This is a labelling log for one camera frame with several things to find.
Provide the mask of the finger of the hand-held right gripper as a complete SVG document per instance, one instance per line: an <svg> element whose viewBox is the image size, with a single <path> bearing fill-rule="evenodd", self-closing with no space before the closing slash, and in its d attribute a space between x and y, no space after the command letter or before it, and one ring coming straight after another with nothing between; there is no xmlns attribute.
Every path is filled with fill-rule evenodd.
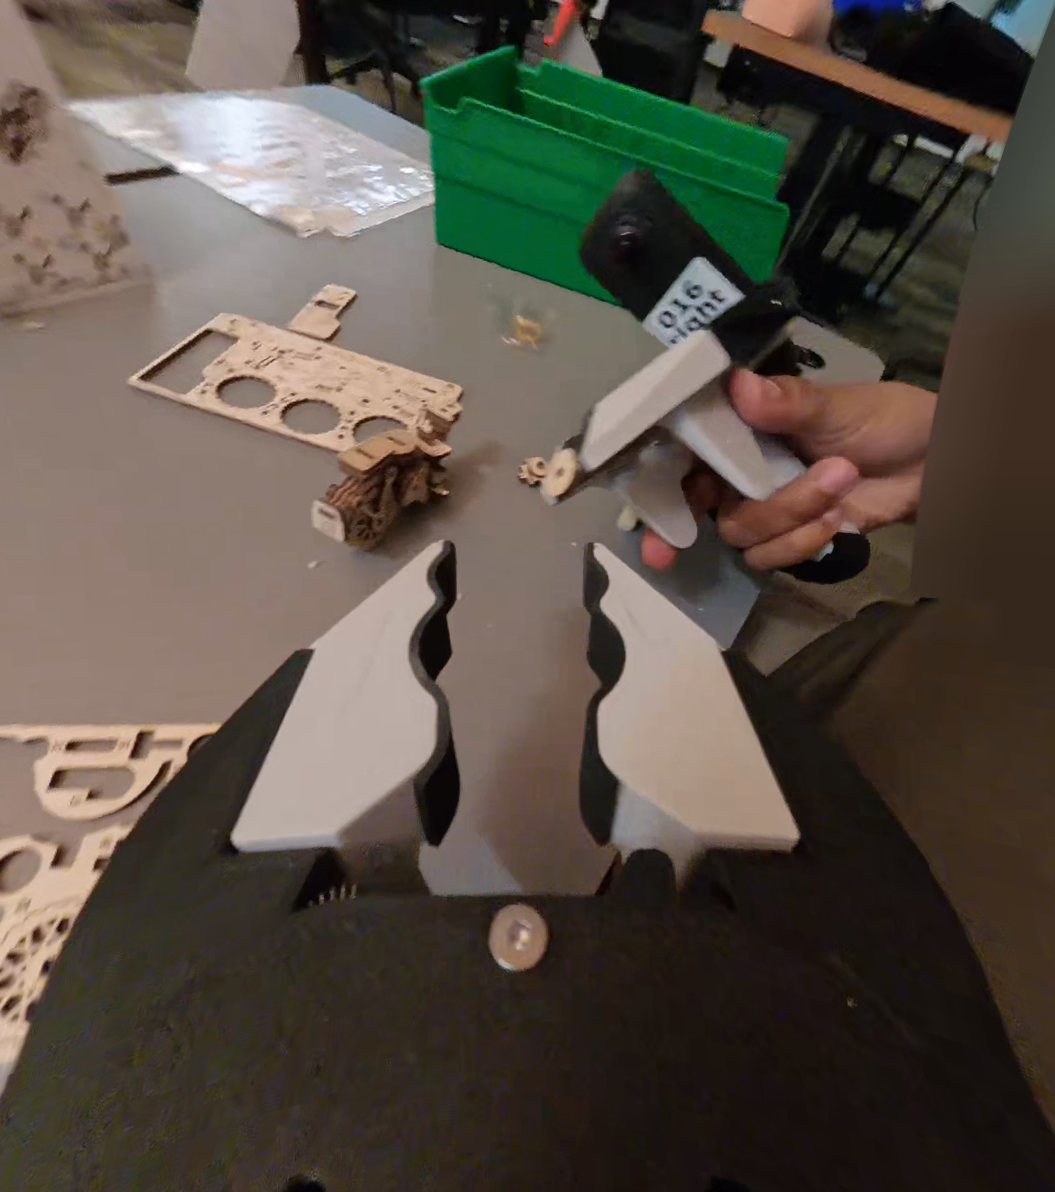
<svg viewBox="0 0 1055 1192"><path fill-rule="evenodd" d="M597 471L723 374L730 356L713 331L695 331L662 352L590 409L576 449L582 471Z"/></svg>
<svg viewBox="0 0 1055 1192"><path fill-rule="evenodd" d="M648 430L596 467L586 482L621 495L680 492L680 442L667 430Z"/></svg>

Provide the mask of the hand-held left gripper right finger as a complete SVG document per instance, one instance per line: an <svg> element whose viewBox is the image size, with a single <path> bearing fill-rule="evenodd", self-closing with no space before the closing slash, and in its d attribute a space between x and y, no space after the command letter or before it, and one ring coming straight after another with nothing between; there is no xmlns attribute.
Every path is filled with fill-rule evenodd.
<svg viewBox="0 0 1055 1192"><path fill-rule="evenodd" d="M793 851L800 829L715 638L603 544L585 548L582 599L593 840L621 855Z"/></svg>

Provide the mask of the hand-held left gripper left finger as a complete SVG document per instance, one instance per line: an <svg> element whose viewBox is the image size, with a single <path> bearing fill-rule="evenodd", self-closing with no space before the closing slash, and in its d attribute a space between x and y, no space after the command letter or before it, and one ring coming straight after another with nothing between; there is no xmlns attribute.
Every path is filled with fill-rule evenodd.
<svg viewBox="0 0 1055 1192"><path fill-rule="evenodd" d="M231 831L240 852L440 845L460 771L440 673L457 548L423 548L318 636Z"/></svg>

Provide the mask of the round wooden disc part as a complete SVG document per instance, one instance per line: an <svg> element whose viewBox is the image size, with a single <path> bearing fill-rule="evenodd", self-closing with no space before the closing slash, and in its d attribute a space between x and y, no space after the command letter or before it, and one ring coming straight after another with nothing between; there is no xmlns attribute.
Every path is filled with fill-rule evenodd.
<svg viewBox="0 0 1055 1192"><path fill-rule="evenodd" d="M545 461L538 491L545 503L557 505L572 498L586 479L587 474L582 465L579 450L572 446L562 446Z"/></svg>

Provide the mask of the wooden puzzle sheet with gears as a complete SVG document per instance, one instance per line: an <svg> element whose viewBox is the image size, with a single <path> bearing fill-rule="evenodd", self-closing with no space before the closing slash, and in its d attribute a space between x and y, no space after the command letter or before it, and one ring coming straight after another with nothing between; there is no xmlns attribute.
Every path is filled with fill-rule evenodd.
<svg viewBox="0 0 1055 1192"><path fill-rule="evenodd" d="M114 820L66 848L31 834L0 834L0 1066L26 1043L54 965L115 848L132 830L117 819L157 794L217 722L0 725L0 742L35 743L31 770L42 810L63 823Z"/></svg>

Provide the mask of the person's right forearm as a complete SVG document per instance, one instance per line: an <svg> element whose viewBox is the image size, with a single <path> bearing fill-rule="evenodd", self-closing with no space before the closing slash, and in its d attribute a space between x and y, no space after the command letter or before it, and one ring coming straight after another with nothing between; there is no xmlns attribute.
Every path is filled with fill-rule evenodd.
<svg viewBox="0 0 1055 1192"><path fill-rule="evenodd" d="M866 528L917 519L938 405L938 394L914 384L889 381L879 391L865 440L861 505Z"/></svg>

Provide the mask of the grey desk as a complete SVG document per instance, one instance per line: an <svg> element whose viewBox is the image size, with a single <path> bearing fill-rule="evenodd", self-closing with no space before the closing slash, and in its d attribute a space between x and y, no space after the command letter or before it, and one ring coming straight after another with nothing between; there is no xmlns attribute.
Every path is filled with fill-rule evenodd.
<svg viewBox="0 0 1055 1192"><path fill-rule="evenodd" d="M429 210L300 238L180 175L117 192L152 282L0 320L0 723L223 722L449 538L461 806L425 875L443 893L592 892L610 857L576 796L582 551L634 564L638 542L610 493L550 507L517 470L659 345L618 307L443 249ZM450 496L384 552L311 528L332 456L128 385L213 315L285 324L325 283L358 291L339 343L463 387ZM492 290L558 311L548 349L500 342Z"/></svg>

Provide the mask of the person's right hand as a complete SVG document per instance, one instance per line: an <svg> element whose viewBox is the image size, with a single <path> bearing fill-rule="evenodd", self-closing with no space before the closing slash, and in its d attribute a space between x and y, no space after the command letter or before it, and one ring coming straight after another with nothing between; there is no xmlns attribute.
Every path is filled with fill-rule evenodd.
<svg viewBox="0 0 1055 1192"><path fill-rule="evenodd" d="M821 415L831 411L831 388L740 369L727 391L744 423L788 439L805 460L805 471L772 496L755 499L741 496L705 465L695 465L683 484L695 528L709 519L754 571L795 568L819 558L838 533L869 528L870 519L859 503L863 475L851 447L831 446L817 435L826 426Z"/></svg>

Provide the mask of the clear bag with rubber bands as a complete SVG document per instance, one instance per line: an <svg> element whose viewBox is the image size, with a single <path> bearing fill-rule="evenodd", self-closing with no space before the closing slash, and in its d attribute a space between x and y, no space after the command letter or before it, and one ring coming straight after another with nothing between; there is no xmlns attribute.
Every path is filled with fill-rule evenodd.
<svg viewBox="0 0 1055 1192"><path fill-rule="evenodd" d="M558 311L520 290L492 290L489 307L495 332L510 348L541 352L552 343Z"/></svg>

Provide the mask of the green plastic bin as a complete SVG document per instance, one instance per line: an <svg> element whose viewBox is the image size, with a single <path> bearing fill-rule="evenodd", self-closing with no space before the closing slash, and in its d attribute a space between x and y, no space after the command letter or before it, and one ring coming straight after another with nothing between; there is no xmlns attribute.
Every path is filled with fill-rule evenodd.
<svg viewBox="0 0 1055 1192"><path fill-rule="evenodd" d="M615 185L652 171L754 280L789 224L778 199L789 141L513 47L419 85L439 245L610 301L579 258Z"/></svg>

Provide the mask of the wooden model motorcycle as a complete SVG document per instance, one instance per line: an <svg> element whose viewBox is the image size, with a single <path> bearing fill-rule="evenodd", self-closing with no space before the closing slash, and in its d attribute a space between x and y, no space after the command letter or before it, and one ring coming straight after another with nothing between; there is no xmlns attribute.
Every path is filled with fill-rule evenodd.
<svg viewBox="0 0 1055 1192"><path fill-rule="evenodd" d="M407 509L447 496L450 450L409 429L362 439L339 454L339 482L311 503L311 527L355 549L376 548Z"/></svg>

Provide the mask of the wooden edged background table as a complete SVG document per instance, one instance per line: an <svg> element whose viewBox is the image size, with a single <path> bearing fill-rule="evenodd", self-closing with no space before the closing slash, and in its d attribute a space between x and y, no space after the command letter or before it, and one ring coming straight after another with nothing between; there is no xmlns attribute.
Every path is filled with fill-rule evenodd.
<svg viewBox="0 0 1055 1192"><path fill-rule="evenodd" d="M793 106L813 127L788 168L784 269L805 307L838 320L879 303L971 169L963 147L1002 146L1034 54L957 3L872 15L862 56L767 26L755 8L709 11L729 47L719 88L754 108Z"/></svg>

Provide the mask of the wooden sheet with round holes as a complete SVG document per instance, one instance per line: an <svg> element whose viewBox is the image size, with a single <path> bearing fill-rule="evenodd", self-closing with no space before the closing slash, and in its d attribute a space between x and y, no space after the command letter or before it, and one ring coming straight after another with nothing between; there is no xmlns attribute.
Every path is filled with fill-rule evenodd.
<svg viewBox="0 0 1055 1192"><path fill-rule="evenodd" d="M184 391L157 376L208 335L229 346ZM128 378L136 391L198 409L262 433L342 453L377 419L412 432L432 457L450 453L447 437L463 412L463 388L398 364L283 331L240 314L219 314Z"/></svg>

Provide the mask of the small wooden sheet offcut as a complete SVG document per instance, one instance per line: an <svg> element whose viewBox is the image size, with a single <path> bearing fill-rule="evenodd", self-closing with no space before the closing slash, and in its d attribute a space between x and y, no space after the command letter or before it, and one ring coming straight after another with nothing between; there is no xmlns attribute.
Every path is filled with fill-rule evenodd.
<svg viewBox="0 0 1055 1192"><path fill-rule="evenodd" d="M293 314L288 329L321 342L338 335L342 314L356 301L358 291L339 284L325 284Z"/></svg>

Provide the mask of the clear plastic sleeve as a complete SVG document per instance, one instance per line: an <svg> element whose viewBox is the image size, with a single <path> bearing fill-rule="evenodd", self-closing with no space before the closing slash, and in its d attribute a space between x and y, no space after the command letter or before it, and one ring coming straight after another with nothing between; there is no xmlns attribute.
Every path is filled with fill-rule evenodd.
<svg viewBox="0 0 1055 1192"><path fill-rule="evenodd" d="M79 99L72 111L299 237L353 237L435 202L425 132L332 85Z"/></svg>

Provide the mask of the pale speckled panel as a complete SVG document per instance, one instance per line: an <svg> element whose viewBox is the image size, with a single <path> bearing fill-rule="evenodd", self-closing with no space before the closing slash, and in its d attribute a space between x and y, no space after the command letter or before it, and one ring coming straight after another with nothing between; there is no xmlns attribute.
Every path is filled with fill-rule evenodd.
<svg viewBox="0 0 1055 1192"><path fill-rule="evenodd" d="M0 1L0 314L125 290L149 272L17 3Z"/></svg>

